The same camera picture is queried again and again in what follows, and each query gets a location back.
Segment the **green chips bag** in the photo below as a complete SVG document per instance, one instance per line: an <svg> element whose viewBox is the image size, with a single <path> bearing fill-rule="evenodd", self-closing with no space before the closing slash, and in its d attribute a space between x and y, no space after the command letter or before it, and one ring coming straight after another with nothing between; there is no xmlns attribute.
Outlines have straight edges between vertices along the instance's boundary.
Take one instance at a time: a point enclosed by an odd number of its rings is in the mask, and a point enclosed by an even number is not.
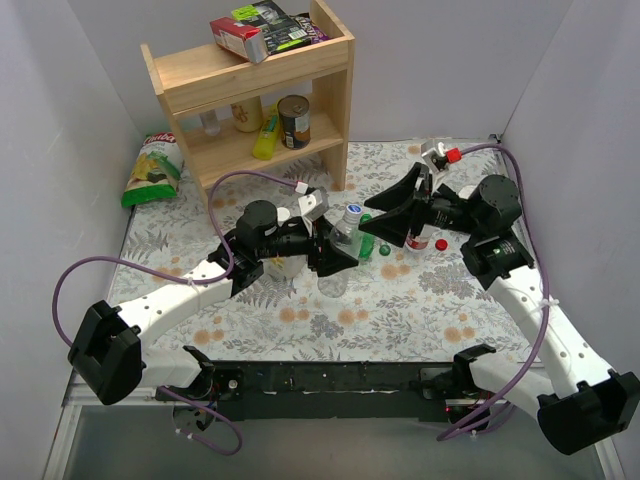
<svg viewBox="0 0 640 480"><path fill-rule="evenodd" d="M178 194L184 159L172 132L148 135L121 197L123 208Z"/></svg>

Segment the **green plastic bottle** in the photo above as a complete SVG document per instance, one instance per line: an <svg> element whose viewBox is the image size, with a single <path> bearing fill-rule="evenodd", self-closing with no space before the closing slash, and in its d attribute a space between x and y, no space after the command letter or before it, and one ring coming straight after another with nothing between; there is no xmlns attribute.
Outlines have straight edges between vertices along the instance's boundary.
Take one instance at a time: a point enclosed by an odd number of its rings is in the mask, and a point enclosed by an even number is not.
<svg viewBox="0 0 640 480"><path fill-rule="evenodd" d="M365 213L360 218L359 224L362 225L371 219L372 215L369 213ZM366 233L362 229L359 229L359 234L361 238L359 259L361 261L366 261L370 259L374 251L375 238L372 234Z"/></svg>

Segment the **yellow bottle on shelf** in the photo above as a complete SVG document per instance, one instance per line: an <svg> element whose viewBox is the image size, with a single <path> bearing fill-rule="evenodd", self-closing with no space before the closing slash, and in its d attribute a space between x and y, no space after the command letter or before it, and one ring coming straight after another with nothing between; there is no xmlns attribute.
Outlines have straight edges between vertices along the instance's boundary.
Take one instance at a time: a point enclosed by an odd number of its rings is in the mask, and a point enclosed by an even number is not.
<svg viewBox="0 0 640 480"><path fill-rule="evenodd" d="M279 139L280 117L277 105L273 104L268 109L268 115L262 124L254 144L252 150L253 157L263 161L271 160Z"/></svg>

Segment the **purple snack packet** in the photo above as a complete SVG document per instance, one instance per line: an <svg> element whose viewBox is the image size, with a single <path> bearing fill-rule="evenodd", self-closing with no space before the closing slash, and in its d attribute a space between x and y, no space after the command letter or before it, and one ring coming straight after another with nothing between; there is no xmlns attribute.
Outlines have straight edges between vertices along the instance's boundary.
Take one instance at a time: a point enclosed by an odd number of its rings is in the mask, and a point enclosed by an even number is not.
<svg viewBox="0 0 640 480"><path fill-rule="evenodd" d="M293 19L306 32L312 44L321 43L330 39L310 18L308 13L294 15Z"/></svg>

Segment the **clear bottle blue white cap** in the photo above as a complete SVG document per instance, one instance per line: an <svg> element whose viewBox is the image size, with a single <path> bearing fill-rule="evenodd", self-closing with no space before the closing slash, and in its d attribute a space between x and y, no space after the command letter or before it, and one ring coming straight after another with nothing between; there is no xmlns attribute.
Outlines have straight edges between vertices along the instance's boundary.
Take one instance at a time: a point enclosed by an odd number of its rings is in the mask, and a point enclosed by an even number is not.
<svg viewBox="0 0 640 480"><path fill-rule="evenodd" d="M359 234L359 223L348 222L342 218L332 228L330 240L341 250L359 259L361 238ZM347 290L350 274L354 268L344 270L328 277L319 277L317 286L319 291L326 297L339 298Z"/></svg>

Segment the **wooden two-tier shelf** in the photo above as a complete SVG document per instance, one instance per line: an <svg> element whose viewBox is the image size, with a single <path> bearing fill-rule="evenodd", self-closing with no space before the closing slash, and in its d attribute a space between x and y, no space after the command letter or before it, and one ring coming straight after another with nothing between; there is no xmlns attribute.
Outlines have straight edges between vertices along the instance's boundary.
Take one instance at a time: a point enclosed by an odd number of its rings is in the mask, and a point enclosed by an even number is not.
<svg viewBox="0 0 640 480"><path fill-rule="evenodd" d="M237 170L265 170L314 153L338 189L346 185L355 58L355 37L323 1L310 4L310 18L328 40L252 64L215 44L156 57L141 46L154 92L177 140L203 203L214 183ZM241 100L311 82L311 138L301 150L282 145L269 161L253 157L254 137L229 120L208 136L184 130L181 121Z"/></svg>

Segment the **tin can on shelf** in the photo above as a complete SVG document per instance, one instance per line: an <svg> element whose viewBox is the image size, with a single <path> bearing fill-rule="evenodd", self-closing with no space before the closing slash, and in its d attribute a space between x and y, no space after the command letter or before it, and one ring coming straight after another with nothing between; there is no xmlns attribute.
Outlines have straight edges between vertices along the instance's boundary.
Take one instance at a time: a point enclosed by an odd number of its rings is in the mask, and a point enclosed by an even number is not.
<svg viewBox="0 0 640 480"><path fill-rule="evenodd" d="M277 103L282 143L286 148L305 148L311 139L310 103L302 95L287 95Z"/></svg>

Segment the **red white carton box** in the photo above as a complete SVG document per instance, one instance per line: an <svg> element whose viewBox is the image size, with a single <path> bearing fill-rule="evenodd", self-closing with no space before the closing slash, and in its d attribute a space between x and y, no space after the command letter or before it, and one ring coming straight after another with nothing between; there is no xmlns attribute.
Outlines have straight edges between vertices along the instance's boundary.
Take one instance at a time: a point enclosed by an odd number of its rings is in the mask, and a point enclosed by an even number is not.
<svg viewBox="0 0 640 480"><path fill-rule="evenodd" d="M245 25L230 17L221 17L209 23L216 44L253 64L262 63L269 56L261 29Z"/></svg>

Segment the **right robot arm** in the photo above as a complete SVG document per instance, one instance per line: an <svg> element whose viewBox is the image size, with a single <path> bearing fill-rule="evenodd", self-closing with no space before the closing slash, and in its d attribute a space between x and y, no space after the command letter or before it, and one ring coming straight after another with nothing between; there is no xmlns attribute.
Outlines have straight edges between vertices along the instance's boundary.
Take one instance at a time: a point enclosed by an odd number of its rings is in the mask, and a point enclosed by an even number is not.
<svg viewBox="0 0 640 480"><path fill-rule="evenodd" d="M488 391L533 417L565 455L628 428L639 404L639 379L617 372L594 351L545 292L542 273L512 229L522 208L511 179L486 176L461 197L446 185L434 188L427 167L416 163L365 205L380 214L362 231L395 246L426 226L468 234L464 265L509 314L545 369L519 373L495 348L480 344L457 353L450 372L427 382L428 391L469 398Z"/></svg>

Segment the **floral table mat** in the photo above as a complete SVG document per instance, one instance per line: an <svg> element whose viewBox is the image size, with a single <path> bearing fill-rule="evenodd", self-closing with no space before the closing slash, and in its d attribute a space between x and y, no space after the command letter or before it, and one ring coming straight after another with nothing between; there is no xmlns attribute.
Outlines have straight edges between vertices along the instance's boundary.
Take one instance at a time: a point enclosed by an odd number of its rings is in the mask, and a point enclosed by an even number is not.
<svg viewBox="0 0 640 480"><path fill-rule="evenodd" d="M347 182L338 189L317 156L275 168L270 179L242 175L225 181L206 211L194 181L178 195L136 208L108 300L118 304L182 276L218 245L213 224L231 229L244 207L265 199L295 209L284 179L302 179L329 193L328 218L388 188L419 160L413 143L352 143ZM193 345L215 360L448 361L485 343L512 362L530 347L506 311L471 276L460 253L462 234L438 231L449 247L373 253L352 270L345 294L322 295L316 275L302 270L285 281L263 276L231 300L200 310L158 339L163 349Z"/></svg>

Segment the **clear bottle red label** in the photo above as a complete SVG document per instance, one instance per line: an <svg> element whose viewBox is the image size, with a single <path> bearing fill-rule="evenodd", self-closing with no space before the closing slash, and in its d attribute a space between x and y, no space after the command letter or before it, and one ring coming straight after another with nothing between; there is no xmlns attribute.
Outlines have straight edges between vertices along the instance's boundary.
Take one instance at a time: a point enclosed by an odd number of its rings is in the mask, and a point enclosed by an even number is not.
<svg viewBox="0 0 640 480"><path fill-rule="evenodd" d="M426 249L435 229L429 225L424 225L419 233L408 232L405 247L412 252L421 252Z"/></svg>

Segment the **black green box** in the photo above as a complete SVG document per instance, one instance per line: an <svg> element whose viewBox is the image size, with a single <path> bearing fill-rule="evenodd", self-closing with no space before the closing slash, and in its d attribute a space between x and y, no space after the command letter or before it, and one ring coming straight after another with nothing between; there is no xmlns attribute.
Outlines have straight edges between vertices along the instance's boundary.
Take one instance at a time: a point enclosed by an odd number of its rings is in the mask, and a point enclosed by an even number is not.
<svg viewBox="0 0 640 480"><path fill-rule="evenodd" d="M231 12L236 21L259 28L270 55L312 44L311 36L274 1L259 1Z"/></svg>

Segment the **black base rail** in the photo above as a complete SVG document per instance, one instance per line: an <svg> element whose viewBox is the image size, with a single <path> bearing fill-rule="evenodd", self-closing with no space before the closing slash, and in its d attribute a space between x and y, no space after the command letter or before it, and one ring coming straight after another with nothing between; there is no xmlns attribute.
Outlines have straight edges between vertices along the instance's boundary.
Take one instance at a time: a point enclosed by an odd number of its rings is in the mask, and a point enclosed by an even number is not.
<svg viewBox="0 0 640 480"><path fill-rule="evenodd" d="M234 422L409 418L455 422L489 395L454 378L453 364L365 361L220 361L191 389Z"/></svg>

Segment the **square clear bottle white cap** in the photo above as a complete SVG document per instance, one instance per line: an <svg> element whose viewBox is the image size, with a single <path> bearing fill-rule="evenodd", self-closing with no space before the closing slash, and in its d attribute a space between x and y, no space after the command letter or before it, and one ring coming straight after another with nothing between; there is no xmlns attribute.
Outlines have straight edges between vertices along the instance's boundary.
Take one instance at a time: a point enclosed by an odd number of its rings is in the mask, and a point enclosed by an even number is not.
<svg viewBox="0 0 640 480"><path fill-rule="evenodd" d="M274 280L285 281L295 278L305 264L305 256L274 257L264 261L264 270Z"/></svg>

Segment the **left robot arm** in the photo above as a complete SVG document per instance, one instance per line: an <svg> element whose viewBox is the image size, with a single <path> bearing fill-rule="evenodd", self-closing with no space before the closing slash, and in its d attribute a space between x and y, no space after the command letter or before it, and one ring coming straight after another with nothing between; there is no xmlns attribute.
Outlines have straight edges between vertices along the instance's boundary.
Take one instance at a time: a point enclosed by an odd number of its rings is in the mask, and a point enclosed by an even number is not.
<svg viewBox="0 0 640 480"><path fill-rule="evenodd" d="M331 239L332 225L307 211L287 220L266 200L249 203L236 226L194 269L137 299L111 306L101 300L86 311L68 359L104 405L139 387L174 387L193 400L213 386L213 365L196 348L154 347L168 330L205 307L224 302L251 286L271 258L303 257L318 277L357 266L357 259Z"/></svg>

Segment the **small clear bottle on shelf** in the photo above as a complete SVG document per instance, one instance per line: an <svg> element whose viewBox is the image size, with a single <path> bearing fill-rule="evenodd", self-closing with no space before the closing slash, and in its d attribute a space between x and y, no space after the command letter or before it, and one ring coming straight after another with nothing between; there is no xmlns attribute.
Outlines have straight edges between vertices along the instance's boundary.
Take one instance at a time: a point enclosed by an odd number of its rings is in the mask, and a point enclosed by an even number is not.
<svg viewBox="0 0 640 480"><path fill-rule="evenodd" d="M206 135L215 137L220 133L221 126L215 110L200 113L199 118Z"/></svg>

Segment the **red bottle cap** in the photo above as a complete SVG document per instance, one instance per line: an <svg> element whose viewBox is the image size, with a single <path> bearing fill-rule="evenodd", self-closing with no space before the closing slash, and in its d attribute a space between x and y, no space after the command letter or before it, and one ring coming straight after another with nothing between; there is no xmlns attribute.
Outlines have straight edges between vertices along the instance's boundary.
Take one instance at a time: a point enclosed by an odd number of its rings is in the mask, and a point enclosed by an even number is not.
<svg viewBox="0 0 640 480"><path fill-rule="evenodd" d="M435 242L435 248L438 251L446 251L448 249L448 247L449 247L449 244L445 239L438 239Z"/></svg>

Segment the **green bottle cap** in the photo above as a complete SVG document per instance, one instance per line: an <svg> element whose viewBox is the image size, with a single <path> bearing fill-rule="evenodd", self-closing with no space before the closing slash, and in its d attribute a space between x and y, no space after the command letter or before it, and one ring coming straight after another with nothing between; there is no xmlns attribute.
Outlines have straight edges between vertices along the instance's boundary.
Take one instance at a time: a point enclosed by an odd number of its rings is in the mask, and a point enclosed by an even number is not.
<svg viewBox="0 0 640 480"><path fill-rule="evenodd" d="M382 256L388 256L391 253L391 248L389 245L381 245L378 249L378 252Z"/></svg>

